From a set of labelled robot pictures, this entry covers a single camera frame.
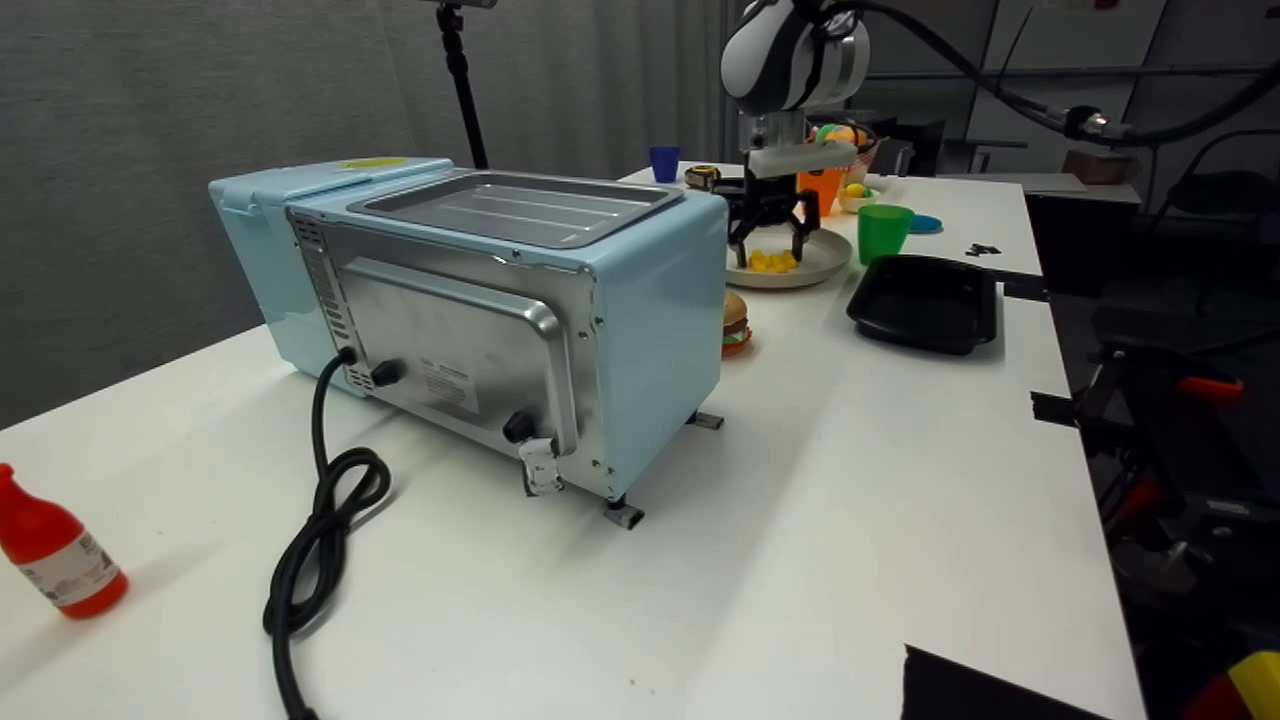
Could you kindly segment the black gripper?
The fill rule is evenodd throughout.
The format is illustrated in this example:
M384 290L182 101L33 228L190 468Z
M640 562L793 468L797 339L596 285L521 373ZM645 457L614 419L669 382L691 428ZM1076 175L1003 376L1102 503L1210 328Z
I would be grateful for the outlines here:
M757 217L787 217L793 225L793 262L802 265L802 246L820 228L820 195L797 193L793 175L745 175L745 193L725 195L726 201L726 248L730 269L748 269L748 237L757 233Z

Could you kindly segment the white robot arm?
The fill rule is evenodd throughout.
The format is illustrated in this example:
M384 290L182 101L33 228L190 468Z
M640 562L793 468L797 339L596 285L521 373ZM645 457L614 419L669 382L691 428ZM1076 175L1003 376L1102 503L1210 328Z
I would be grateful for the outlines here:
M802 174L843 170L846 146L820 146L812 119L862 87L870 35L851 0L748 0L718 52L718 85L745 116L745 201L726 248L748 265L745 242L758 225L793 228L802 258L820 206L798 193Z

